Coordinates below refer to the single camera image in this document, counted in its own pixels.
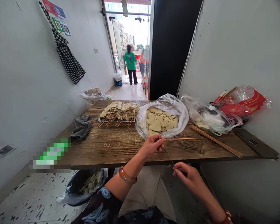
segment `tree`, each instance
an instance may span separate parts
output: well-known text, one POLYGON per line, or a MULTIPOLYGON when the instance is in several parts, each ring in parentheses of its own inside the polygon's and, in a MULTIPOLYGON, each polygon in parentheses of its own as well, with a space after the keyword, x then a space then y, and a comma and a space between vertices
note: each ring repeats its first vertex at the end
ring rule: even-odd
POLYGON ((139 50, 139 49, 144 49, 144 46, 142 45, 142 44, 137 44, 137 49, 139 50))

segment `white wall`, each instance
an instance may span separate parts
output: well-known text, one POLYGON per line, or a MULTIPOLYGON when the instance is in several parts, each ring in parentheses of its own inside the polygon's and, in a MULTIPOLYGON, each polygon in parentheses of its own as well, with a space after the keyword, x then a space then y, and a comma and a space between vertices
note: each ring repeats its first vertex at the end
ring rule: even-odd
POLYGON ((0 0, 0 189, 33 152, 86 110, 79 94, 114 85, 111 51, 100 0, 52 0, 63 8, 69 47, 86 74, 74 85, 56 51, 49 24, 36 0, 0 0))
MULTIPOLYGON (((246 129, 280 153, 280 1, 204 0, 180 96, 207 103, 239 85, 252 85, 273 102, 246 129)), ((280 160, 203 168, 226 209, 256 223, 280 220, 280 160)))

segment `black door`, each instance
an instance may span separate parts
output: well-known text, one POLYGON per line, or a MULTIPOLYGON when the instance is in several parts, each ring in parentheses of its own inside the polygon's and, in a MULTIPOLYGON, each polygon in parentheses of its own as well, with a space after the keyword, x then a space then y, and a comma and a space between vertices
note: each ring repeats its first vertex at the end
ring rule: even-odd
POLYGON ((176 96, 202 0, 155 0, 150 100, 176 96))

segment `green shirt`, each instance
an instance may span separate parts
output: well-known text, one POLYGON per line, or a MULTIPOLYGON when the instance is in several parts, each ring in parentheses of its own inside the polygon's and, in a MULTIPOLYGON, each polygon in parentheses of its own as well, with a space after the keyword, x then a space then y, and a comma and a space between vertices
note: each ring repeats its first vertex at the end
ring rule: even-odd
POLYGON ((127 68, 129 70, 136 70, 135 62, 137 61, 137 59, 133 52, 126 52, 124 54, 124 60, 127 62, 127 68))

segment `black trash bag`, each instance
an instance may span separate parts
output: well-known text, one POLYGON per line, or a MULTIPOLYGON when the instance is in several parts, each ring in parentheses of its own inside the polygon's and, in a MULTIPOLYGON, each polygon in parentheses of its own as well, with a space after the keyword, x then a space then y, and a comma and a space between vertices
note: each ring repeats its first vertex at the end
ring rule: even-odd
POLYGON ((57 198, 57 202, 61 204, 68 204, 70 206, 80 206, 89 201, 91 196, 96 193, 107 181, 108 169, 91 169, 79 170, 69 181, 65 192, 62 196, 57 198), (80 189, 84 186, 85 181, 92 177, 97 172, 101 172, 99 183, 88 194, 82 194, 80 189))

